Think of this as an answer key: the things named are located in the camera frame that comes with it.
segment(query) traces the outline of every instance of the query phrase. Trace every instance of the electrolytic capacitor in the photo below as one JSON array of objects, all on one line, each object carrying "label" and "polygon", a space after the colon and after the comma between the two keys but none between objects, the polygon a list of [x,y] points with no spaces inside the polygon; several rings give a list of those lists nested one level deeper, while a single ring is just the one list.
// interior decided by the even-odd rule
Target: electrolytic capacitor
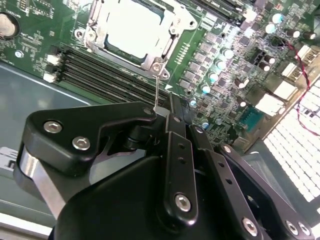
[{"label": "electrolytic capacitor", "polygon": [[261,68],[265,72],[269,72],[269,70],[270,70],[270,66],[268,64],[266,64],[265,62],[260,62],[259,68]]},{"label": "electrolytic capacitor", "polygon": [[269,55],[265,55],[263,60],[265,60],[268,64],[274,64],[276,62],[276,59]]},{"label": "electrolytic capacitor", "polygon": [[209,127],[209,122],[208,122],[207,119],[203,118],[203,119],[201,120],[201,127],[202,127],[203,129],[207,129],[207,128]]},{"label": "electrolytic capacitor", "polygon": [[288,37],[292,37],[292,38],[298,38],[300,37],[300,31],[299,30],[295,30],[295,29],[287,29],[285,31],[285,34],[288,36]]},{"label": "electrolytic capacitor", "polygon": [[282,14],[280,14],[280,13],[276,13],[271,17],[271,21],[274,24],[280,24],[280,23],[282,23],[284,21],[284,16]]},{"label": "electrolytic capacitor", "polygon": [[237,96],[236,97],[236,102],[239,104],[240,107],[245,107],[247,103],[242,99],[242,97]]},{"label": "electrolytic capacitor", "polygon": [[197,105],[197,100],[196,100],[196,98],[195,98],[195,97],[191,97],[191,98],[189,99],[189,104],[190,104],[191,107],[195,107],[195,106]]},{"label": "electrolytic capacitor", "polygon": [[219,75],[216,74],[214,71],[210,72],[208,74],[208,77],[209,77],[211,83],[215,83],[219,79]]},{"label": "electrolytic capacitor", "polygon": [[304,39],[313,40],[316,38],[317,34],[315,34],[313,31],[305,31],[302,36]]},{"label": "electrolytic capacitor", "polygon": [[232,59],[234,57],[234,52],[231,49],[225,49],[222,51],[222,55],[226,58],[226,59]]},{"label": "electrolytic capacitor", "polygon": [[227,64],[222,60],[216,61],[215,65],[220,70],[225,70],[227,68]]},{"label": "electrolytic capacitor", "polygon": [[269,24],[265,25],[264,31],[267,34],[273,34],[273,33],[276,32],[276,26],[274,24],[272,24],[272,23],[269,23]]},{"label": "electrolytic capacitor", "polygon": [[208,94],[208,93],[210,93],[210,91],[211,91],[211,88],[209,87],[209,85],[208,84],[203,84],[202,86],[201,86],[201,90],[202,90],[202,92],[204,93],[204,94]]},{"label": "electrolytic capacitor", "polygon": [[239,89],[243,89],[243,88],[245,87],[245,84],[244,84],[239,78],[234,79],[234,84],[235,84]]}]

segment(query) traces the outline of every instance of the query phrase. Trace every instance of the motherboard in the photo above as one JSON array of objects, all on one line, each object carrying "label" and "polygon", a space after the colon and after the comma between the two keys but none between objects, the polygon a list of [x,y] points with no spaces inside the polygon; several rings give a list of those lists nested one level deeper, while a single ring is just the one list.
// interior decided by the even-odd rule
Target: motherboard
[{"label": "motherboard", "polygon": [[296,53],[311,80],[319,77],[319,5],[0,0],[0,60],[100,104],[152,107],[156,95],[159,105],[169,93],[179,95],[213,145],[245,150],[303,92]]}]

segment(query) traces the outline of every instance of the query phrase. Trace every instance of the cpu socket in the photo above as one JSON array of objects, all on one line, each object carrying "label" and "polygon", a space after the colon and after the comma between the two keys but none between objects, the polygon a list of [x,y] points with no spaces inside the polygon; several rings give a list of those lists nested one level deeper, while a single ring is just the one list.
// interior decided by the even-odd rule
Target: cpu socket
[{"label": "cpu socket", "polygon": [[94,0],[84,45],[147,78],[170,78],[166,64],[183,31],[198,23],[175,0]]}]

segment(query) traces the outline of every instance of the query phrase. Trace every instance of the red wire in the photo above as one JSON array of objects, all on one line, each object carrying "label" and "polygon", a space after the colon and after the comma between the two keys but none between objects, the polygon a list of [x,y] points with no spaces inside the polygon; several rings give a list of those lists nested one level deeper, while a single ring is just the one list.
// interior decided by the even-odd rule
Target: red wire
[{"label": "red wire", "polygon": [[290,50],[295,51],[295,56],[296,56],[296,58],[297,58],[297,60],[298,60],[298,62],[299,62],[299,64],[300,64],[300,67],[301,67],[301,69],[302,69],[302,74],[303,74],[303,76],[304,76],[304,78],[305,78],[305,81],[306,81],[306,90],[305,90],[305,92],[301,95],[301,97],[298,99],[298,101],[297,101],[297,106],[296,106],[296,112],[297,112],[298,122],[299,122],[299,124],[300,124],[305,130],[309,131],[310,133],[312,133],[312,134],[313,134],[314,136],[316,136],[316,137],[320,137],[320,135],[319,135],[318,133],[316,133],[316,132],[310,130],[309,128],[307,128],[306,125],[304,125],[304,124],[301,122],[301,120],[300,120],[300,116],[301,116],[300,103],[301,103],[301,101],[305,98],[307,92],[309,92],[309,90],[310,90],[310,88],[311,88],[311,83],[310,83],[310,80],[309,80],[309,78],[308,78],[308,74],[306,73],[306,69],[305,69],[305,66],[304,66],[304,64],[303,64],[303,62],[302,62],[302,59],[301,59],[301,57],[298,55],[297,49],[296,49],[294,46],[292,46],[289,42],[287,42],[286,44],[287,44],[287,46],[289,47]]}]

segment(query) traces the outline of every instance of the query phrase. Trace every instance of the green circuit board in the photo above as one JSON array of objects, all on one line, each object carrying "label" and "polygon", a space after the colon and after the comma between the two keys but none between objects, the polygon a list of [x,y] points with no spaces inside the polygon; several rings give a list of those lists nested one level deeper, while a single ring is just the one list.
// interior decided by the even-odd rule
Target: green circuit board
[{"label": "green circuit board", "polygon": [[[154,86],[155,79],[145,77],[88,51],[88,47],[75,36],[76,30],[86,28],[93,2],[93,0],[0,0],[0,12],[14,16],[20,27],[17,37],[0,39],[1,61],[43,78],[51,46],[61,48],[68,46],[88,58],[114,66],[123,73]],[[259,86],[264,89],[269,75],[281,76],[279,67],[286,61],[294,62],[292,56],[288,55],[287,48],[274,47],[270,42],[277,36],[296,44],[298,39],[285,34],[286,29],[295,29],[301,33],[312,31],[313,12],[320,4],[320,0],[219,0],[209,3],[180,0],[178,2],[186,7],[197,25],[194,30],[183,31],[179,37],[165,66],[170,78],[160,81],[160,88],[186,99],[195,99],[196,105],[191,106],[195,115],[194,123],[201,126],[207,121],[206,131],[212,144],[230,142],[231,128],[241,128],[250,132],[265,116],[264,112],[254,108],[250,102],[245,107],[240,107],[237,98],[245,100],[253,87]],[[234,21],[243,18],[243,12],[228,11],[223,8],[230,6],[230,3],[249,11],[251,17],[254,15],[253,19],[246,23],[247,26],[244,23],[237,25]],[[268,33],[266,26],[270,24],[274,14],[281,14],[282,20],[275,24],[272,33]],[[232,50],[234,56],[227,59],[223,54],[224,50]],[[270,70],[264,71],[252,63],[251,59],[257,50],[275,59]],[[217,67],[219,61],[224,62],[225,69]],[[210,73],[216,73],[218,79],[212,81],[209,78]],[[242,82],[248,79],[249,82],[240,89],[235,85],[236,78]],[[58,84],[100,104],[113,102],[108,95],[95,94],[90,89],[67,81],[56,81],[53,84]],[[210,88],[206,94],[203,92],[204,85]]]}]

